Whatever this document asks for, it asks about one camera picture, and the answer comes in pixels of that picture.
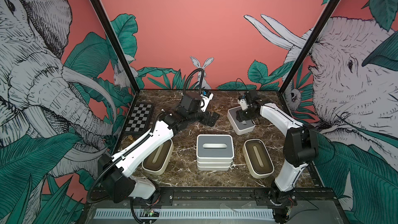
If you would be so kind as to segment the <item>white box grey lid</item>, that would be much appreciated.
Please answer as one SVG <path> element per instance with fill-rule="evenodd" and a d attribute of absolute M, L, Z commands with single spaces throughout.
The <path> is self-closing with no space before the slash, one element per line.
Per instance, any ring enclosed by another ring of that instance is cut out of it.
<path fill-rule="evenodd" d="M 228 117 L 230 124 L 233 127 L 233 130 L 235 131 L 235 133 L 237 135 L 243 135 L 243 134 L 252 132 L 256 126 L 255 123 L 252 120 L 239 122 L 237 120 L 237 111 L 238 110 L 241 110 L 240 106 L 237 106 L 237 107 L 234 107 L 234 108 L 231 108 L 228 110 L 227 117 Z"/>
<path fill-rule="evenodd" d="M 200 134 L 197 136 L 197 161 L 231 163 L 235 157 L 233 139 L 226 134 Z"/>

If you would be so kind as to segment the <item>cream box dark lid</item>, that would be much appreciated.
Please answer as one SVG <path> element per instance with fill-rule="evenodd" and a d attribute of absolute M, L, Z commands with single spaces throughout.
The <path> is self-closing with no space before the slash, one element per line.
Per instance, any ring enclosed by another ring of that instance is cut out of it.
<path fill-rule="evenodd" d="M 172 140 L 164 142 L 142 162 L 143 170 L 151 175 L 162 175 L 169 164 L 173 150 Z"/>
<path fill-rule="evenodd" d="M 265 144 L 261 140 L 247 140 L 243 144 L 243 154 L 252 177 L 262 179 L 274 173 L 275 167 Z"/>

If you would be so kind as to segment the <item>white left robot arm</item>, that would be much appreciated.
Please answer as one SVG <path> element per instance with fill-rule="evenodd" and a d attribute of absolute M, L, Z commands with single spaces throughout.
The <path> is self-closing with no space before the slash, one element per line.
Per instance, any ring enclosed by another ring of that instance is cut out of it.
<path fill-rule="evenodd" d="M 133 144 L 111 157 L 100 157 L 99 176 L 88 191 L 87 202 L 93 204 L 112 199 L 114 203 L 119 203 L 127 198 L 141 198 L 150 204 L 156 202 L 160 195 L 159 187 L 148 178 L 134 177 L 137 167 L 188 125 L 199 122 L 213 127 L 219 117 L 216 112 L 201 110 L 186 116 L 175 110 L 159 113 L 151 129 Z"/>

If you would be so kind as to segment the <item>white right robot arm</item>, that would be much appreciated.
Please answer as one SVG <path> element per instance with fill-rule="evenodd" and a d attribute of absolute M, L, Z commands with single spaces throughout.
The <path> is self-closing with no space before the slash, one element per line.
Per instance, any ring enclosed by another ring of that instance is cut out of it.
<path fill-rule="evenodd" d="M 303 170 L 318 156 L 317 132 L 310 124 L 303 124 L 269 100 L 263 99 L 256 90 L 246 91 L 238 97 L 241 107 L 237 120 L 249 121 L 263 117 L 285 136 L 284 164 L 272 187 L 277 193 L 291 192 Z"/>

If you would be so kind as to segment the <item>black white checkerboard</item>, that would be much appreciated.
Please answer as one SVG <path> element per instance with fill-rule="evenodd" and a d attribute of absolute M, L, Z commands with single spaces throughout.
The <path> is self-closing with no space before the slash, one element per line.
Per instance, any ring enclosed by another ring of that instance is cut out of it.
<path fill-rule="evenodd" d="M 141 136 L 149 130 L 150 120 L 154 111 L 154 104 L 138 102 L 135 104 L 132 115 L 126 125 L 125 134 Z"/>

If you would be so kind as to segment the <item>black left corner post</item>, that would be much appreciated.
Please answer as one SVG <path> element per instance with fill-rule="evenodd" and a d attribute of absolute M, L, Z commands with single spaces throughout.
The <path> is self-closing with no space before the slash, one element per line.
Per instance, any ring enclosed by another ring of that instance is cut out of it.
<path fill-rule="evenodd" d="M 110 41 L 111 46 L 113 47 L 121 65 L 129 79 L 129 82 L 133 88 L 135 94 L 140 93 L 140 88 L 131 72 L 130 66 L 126 60 L 123 49 L 120 45 L 120 42 L 116 36 L 116 33 L 112 27 L 112 24 L 107 16 L 107 13 L 103 7 L 101 0 L 90 0 L 91 5 L 93 6 L 95 13 L 101 22 L 101 25 L 105 31 L 108 40 Z"/>

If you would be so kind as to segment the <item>black corner post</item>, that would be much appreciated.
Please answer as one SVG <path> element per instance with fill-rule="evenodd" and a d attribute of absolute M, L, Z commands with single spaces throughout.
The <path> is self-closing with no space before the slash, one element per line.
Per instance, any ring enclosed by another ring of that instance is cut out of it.
<path fill-rule="evenodd" d="M 341 0 L 329 0 L 319 18 L 316 25 L 313 28 L 308 40 L 306 41 L 304 47 L 302 48 L 300 54 L 298 55 L 297 59 L 295 60 L 286 80 L 284 81 L 283 85 L 279 88 L 278 93 L 283 94 L 289 87 L 289 83 L 293 80 L 294 75 L 300 68 L 301 64 L 303 63 L 304 59 L 309 54 L 310 49 L 314 45 L 317 37 L 323 31 L 327 21 L 335 11 L 336 7 L 338 6 Z"/>
<path fill-rule="evenodd" d="M 107 13 L 103 7 L 101 0 L 90 0 L 91 5 L 93 6 L 95 13 L 101 22 L 101 25 L 105 31 L 108 40 L 110 41 L 111 46 L 113 47 L 121 65 L 129 79 L 129 82 L 133 88 L 135 94 L 140 93 L 140 88 L 131 72 L 130 66 L 126 60 L 123 49 L 120 45 L 120 42 L 116 36 L 116 33 L 112 27 L 112 24 L 107 16 Z"/>

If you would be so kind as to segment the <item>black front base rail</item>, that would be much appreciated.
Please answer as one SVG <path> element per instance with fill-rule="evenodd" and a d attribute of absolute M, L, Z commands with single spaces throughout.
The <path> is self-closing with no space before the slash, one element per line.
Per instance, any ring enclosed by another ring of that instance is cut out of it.
<path fill-rule="evenodd" d="M 332 200 L 324 189 L 297 189 L 285 203 L 274 205 L 269 198 L 268 188 L 172 188 L 162 187 L 157 203 L 149 204 L 141 198 L 126 199 L 120 203 L 104 201 L 86 206 L 83 217 L 94 219 L 98 208 L 130 209 L 134 219 L 135 209 L 155 208 L 230 208 L 230 209 L 271 209 L 274 219 L 277 216 L 298 217 L 300 214 L 320 214 L 328 210 Z"/>

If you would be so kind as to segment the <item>black right corner post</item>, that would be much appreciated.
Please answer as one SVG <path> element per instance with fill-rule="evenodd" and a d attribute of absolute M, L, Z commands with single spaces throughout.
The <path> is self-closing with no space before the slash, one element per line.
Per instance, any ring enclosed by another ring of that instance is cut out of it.
<path fill-rule="evenodd" d="M 279 88 L 278 93 L 283 94 L 289 87 L 289 83 L 293 80 L 294 75 L 300 68 L 301 64 L 303 63 L 304 59 L 309 54 L 310 49 L 314 45 L 317 37 L 323 31 L 327 21 L 335 11 L 336 7 L 338 6 L 341 0 L 329 0 L 319 18 L 316 25 L 313 28 L 308 40 L 306 41 L 304 47 L 302 48 L 300 54 L 298 55 L 297 59 L 295 60 L 286 80 L 284 81 L 283 85 Z"/>

